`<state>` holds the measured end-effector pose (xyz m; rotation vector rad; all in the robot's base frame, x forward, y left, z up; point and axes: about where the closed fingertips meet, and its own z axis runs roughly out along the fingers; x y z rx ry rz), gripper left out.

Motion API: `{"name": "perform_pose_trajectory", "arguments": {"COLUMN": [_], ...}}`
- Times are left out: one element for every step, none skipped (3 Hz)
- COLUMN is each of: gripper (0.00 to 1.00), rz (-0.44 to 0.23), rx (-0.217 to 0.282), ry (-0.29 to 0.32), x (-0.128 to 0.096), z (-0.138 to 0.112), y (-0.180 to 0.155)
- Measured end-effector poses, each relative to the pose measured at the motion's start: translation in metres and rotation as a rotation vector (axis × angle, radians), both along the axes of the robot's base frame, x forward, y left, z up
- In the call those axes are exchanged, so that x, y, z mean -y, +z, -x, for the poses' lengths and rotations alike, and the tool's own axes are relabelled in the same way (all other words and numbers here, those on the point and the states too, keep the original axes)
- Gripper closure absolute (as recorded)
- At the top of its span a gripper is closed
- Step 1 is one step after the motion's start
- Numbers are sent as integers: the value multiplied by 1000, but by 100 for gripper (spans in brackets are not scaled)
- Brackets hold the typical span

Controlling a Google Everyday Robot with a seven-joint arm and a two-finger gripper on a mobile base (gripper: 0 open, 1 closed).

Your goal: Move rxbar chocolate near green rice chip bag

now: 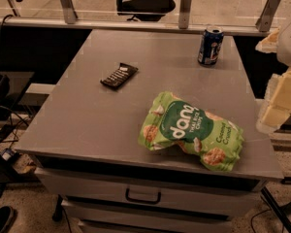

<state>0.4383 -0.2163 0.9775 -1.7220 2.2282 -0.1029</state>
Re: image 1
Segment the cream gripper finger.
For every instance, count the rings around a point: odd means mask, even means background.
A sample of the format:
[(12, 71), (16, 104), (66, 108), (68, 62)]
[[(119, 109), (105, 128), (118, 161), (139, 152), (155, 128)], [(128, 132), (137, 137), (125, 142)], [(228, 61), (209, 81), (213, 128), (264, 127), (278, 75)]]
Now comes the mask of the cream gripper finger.
[(263, 53), (276, 53), (279, 29), (270, 33), (266, 38), (260, 41), (255, 49)]
[(291, 115), (291, 67), (282, 75), (272, 74), (260, 109), (260, 124), (280, 127)]

